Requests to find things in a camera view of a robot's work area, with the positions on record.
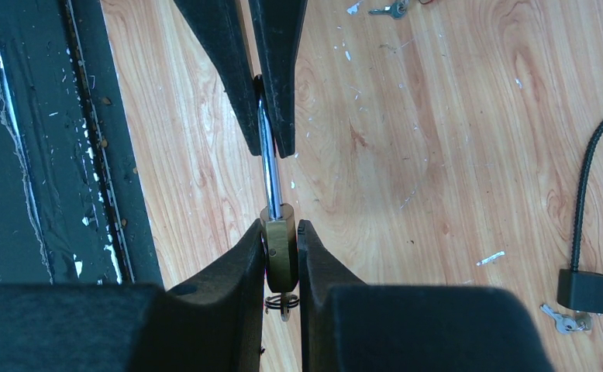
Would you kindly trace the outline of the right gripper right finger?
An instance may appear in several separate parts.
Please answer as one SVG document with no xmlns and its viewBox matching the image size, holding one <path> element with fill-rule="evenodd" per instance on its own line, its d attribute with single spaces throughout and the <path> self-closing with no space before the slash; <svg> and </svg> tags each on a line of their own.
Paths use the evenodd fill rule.
<svg viewBox="0 0 603 372">
<path fill-rule="evenodd" d="M 305 371 L 551 371 L 525 306 L 481 286 L 366 284 L 298 225 Z"/>
</svg>

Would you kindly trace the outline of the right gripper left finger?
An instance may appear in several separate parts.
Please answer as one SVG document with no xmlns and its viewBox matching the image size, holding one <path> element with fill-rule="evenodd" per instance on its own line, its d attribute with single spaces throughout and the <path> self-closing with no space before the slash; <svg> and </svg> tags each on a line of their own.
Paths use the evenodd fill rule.
<svg viewBox="0 0 603 372">
<path fill-rule="evenodd" d="M 0 285 L 0 371 L 256 371 L 261 224 L 196 275 L 152 284 Z"/>
</svg>

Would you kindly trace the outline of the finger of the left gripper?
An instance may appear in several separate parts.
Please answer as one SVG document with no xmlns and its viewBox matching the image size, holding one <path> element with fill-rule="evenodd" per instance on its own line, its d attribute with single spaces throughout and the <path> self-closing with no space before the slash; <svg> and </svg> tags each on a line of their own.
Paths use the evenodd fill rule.
<svg viewBox="0 0 603 372">
<path fill-rule="evenodd" d="M 174 3 L 215 66 L 249 152 L 259 156 L 257 94 L 238 1 L 175 0 Z"/>
<path fill-rule="evenodd" d="M 295 153 L 295 65 L 306 0 L 253 0 L 250 13 L 279 157 Z"/>
</svg>

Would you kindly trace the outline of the brass padlock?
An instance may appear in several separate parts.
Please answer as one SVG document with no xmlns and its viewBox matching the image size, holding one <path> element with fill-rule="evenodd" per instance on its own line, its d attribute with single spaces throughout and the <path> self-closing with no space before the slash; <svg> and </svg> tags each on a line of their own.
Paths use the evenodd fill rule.
<svg viewBox="0 0 603 372">
<path fill-rule="evenodd" d="M 253 79 L 257 93 L 258 134 L 267 206 L 260 213 L 267 250 L 267 283 L 274 293 L 291 292 L 298 283 L 298 248 L 295 214 L 281 196 L 281 180 L 272 125 L 267 113 L 264 80 Z"/>
</svg>

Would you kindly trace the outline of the brass padlock keys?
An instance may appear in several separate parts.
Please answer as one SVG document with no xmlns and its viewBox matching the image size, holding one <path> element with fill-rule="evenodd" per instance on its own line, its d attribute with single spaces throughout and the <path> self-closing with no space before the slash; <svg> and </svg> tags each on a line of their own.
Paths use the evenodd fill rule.
<svg viewBox="0 0 603 372">
<path fill-rule="evenodd" d="M 279 312 L 281 320 L 287 322 L 291 317 L 291 310 L 299 305 L 299 297 L 293 293 L 280 293 L 264 299 L 264 311 Z"/>
</svg>

